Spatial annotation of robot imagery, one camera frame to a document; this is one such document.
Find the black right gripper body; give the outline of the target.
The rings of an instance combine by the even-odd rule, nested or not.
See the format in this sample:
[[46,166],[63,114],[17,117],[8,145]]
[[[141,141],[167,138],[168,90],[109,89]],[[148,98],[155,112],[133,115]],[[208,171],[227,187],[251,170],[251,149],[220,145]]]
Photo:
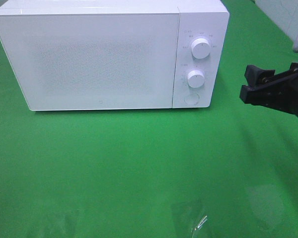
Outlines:
[[282,79],[278,90],[277,109],[298,118],[298,63],[291,63],[290,69],[280,73]]

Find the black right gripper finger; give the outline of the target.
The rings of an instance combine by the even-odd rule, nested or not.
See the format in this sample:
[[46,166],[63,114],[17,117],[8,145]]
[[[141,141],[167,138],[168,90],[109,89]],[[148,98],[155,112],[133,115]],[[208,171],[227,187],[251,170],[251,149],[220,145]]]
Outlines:
[[284,78],[291,75],[291,71],[285,71],[279,74],[275,74],[275,70],[261,69],[255,65],[249,64],[245,70],[245,78],[250,87],[257,87],[264,85],[275,80]]
[[242,85],[239,97],[245,104],[281,110],[280,86],[250,87]]

